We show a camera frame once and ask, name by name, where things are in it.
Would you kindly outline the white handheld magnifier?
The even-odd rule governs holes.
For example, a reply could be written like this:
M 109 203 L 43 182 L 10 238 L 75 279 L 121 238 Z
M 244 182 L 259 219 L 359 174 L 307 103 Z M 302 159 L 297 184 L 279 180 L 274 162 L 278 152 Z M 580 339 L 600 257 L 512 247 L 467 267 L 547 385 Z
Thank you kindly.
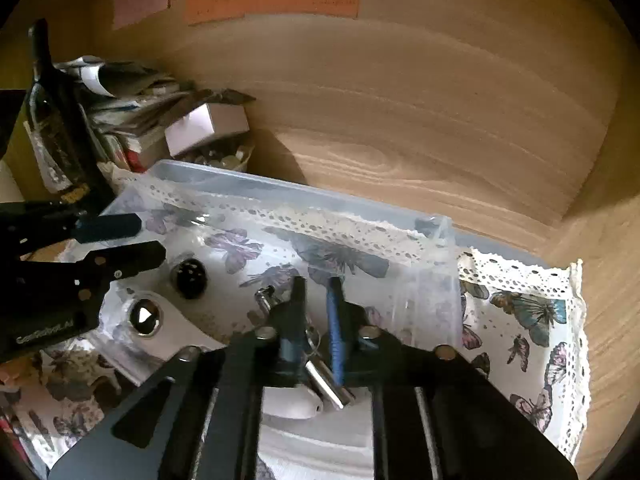
M 157 292 L 126 288 L 110 292 L 101 310 L 100 332 L 123 352 L 148 363 L 166 362 L 180 349 L 203 351 L 224 348 L 206 335 L 177 307 Z M 305 385 L 264 389 L 262 412 L 286 419 L 312 419 L 323 411 L 323 401 Z

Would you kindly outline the small white cardboard box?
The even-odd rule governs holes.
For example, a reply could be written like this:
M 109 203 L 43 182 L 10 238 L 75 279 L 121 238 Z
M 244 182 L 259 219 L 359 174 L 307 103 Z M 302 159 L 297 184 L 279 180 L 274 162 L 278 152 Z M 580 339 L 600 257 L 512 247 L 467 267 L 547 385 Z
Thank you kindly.
M 165 139 L 170 156 L 176 157 L 248 130 L 242 105 L 205 103 L 167 127 Z

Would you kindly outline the butterfly print lace cloth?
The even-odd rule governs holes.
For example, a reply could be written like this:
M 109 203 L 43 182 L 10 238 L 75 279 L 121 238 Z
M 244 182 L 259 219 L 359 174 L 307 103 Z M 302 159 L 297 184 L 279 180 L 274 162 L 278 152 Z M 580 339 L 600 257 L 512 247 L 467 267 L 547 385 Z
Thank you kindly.
M 159 268 L 115 283 L 157 292 L 216 341 L 262 322 L 254 293 L 232 288 L 206 262 L 201 249 L 167 252 Z M 567 458 L 575 458 L 586 426 L 590 394 L 586 306 L 582 267 L 545 269 L 512 250 L 467 235 L 456 237 L 461 342 L 456 347 Z M 186 300 L 170 284 L 182 260 L 203 263 L 203 296 Z M 1 375 L 1 413 L 22 440 L 22 453 L 38 474 L 119 404 L 130 385 L 140 385 L 163 362 L 140 361 L 123 352 L 98 327 L 87 335 L 10 364 Z

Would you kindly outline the silver metal cylinder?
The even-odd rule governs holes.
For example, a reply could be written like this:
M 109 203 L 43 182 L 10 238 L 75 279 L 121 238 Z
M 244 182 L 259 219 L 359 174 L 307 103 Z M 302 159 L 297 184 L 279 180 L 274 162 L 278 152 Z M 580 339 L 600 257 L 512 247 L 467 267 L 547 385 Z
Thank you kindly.
M 354 395 L 336 382 L 332 370 L 329 369 L 318 354 L 314 354 L 307 359 L 305 370 L 316 389 L 337 410 L 344 410 L 347 405 L 355 401 Z

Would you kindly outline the stack of books and magazines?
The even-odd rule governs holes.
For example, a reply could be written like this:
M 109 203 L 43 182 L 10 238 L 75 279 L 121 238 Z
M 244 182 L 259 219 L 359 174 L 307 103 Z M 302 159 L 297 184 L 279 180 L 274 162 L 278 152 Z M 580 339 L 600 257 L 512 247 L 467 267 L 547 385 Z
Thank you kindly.
M 181 116 L 179 104 L 194 95 L 193 82 L 91 55 L 54 67 L 74 82 L 91 132 L 113 164 L 143 172 L 169 156 L 165 129 Z

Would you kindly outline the black round dice ball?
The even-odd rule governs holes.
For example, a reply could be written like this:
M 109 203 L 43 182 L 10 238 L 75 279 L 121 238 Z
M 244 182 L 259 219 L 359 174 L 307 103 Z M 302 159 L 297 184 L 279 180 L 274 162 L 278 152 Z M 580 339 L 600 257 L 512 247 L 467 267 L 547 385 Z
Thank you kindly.
M 186 300 L 203 296 L 208 284 L 205 266 L 200 260 L 187 258 L 176 264 L 170 271 L 170 284 Z

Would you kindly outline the clear plastic storage box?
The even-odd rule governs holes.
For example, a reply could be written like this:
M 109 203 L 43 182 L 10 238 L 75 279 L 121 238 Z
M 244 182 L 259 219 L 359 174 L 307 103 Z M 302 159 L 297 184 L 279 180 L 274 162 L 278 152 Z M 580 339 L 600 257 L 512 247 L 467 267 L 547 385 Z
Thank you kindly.
M 106 168 L 111 210 L 136 212 L 143 231 L 175 252 L 201 249 L 235 290 L 286 295 L 307 282 L 308 312 L 326 322 L 326 289 L 405 344 L 457 346 L 462 336 L 456 237 L 449 218 L 310 186 L 161 160 L 144 174 Z

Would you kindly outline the dark wine bottle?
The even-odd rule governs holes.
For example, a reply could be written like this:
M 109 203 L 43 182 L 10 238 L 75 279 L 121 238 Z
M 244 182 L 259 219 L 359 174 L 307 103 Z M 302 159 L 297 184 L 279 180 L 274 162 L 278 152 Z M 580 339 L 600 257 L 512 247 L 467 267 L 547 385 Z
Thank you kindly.
M 32 24 L 29 38 L 34 79 L 26 98 L 28 134 L 43 183 L 63 203 L 98 214 L 114 193 L 98 166 L 99 152 L 75 84 L 54 66 L 46 20 Z

